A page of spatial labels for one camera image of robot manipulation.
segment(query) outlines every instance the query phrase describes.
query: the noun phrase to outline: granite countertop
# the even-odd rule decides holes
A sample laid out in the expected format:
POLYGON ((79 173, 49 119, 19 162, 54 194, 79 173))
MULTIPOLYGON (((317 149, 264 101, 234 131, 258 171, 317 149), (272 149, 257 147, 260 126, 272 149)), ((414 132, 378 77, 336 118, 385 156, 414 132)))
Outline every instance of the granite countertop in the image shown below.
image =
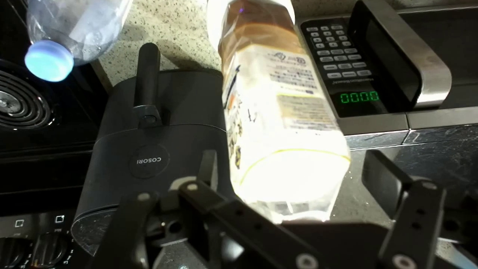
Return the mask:
POLYGON ((161 70, 218 68, 219 55, 206 31, 207 0, 134 0, 113 47, 100 56, 112 85, 136 74, 137 50, 152 41, 161 70))

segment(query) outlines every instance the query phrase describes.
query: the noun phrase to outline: bottle label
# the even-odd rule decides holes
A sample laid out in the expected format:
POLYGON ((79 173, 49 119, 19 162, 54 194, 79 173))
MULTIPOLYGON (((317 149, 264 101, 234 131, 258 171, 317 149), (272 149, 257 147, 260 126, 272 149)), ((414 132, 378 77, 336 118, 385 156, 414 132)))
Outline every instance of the bottle label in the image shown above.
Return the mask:
POLYGON ((249 44, 224 77, 231 182, 285 150, 328 150, 348 158, 346 141, 305 53, 249 44))

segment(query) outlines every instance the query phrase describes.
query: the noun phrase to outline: stainless steel panel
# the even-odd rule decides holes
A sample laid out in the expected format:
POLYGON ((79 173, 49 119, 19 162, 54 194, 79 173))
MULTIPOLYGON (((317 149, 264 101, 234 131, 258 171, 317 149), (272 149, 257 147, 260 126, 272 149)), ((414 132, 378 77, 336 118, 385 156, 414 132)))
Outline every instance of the stainless steel panel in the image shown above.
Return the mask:
POLYGON ((352 149, 399 146, 408 134, 405 113, 382 113, 337 119, 352 149))
POLYGON ((406 113, 409 128, 461 125, 478 122, 478 107, 415 110, 406 113))

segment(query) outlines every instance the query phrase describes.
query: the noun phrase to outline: electric coil burner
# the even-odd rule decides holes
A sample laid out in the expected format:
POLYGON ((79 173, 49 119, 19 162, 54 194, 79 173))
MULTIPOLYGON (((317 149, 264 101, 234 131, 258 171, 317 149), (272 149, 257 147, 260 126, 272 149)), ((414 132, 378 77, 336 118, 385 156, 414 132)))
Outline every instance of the electric coil burner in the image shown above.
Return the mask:
POLYGON ((52 121, 48 100, 24 79, 0 70, 0 125, 31 129, 52 121))

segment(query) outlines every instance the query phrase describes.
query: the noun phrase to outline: plastic bottle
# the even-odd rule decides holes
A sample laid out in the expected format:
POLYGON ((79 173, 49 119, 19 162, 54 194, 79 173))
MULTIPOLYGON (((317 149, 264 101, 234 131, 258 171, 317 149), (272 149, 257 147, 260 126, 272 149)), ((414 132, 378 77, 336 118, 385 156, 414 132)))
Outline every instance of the plastic bottle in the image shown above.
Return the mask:
POLYGON ((97 59, 116 40, 133 0, 30 0, 31 46, 25 65, 40 79, 58 82, 73 65, 97 59))
POLYGON ((328 219, 349 149, 294 31, 290 1, 209 0, 207 8, 222 59, 234 192, 273 222, 328 219))

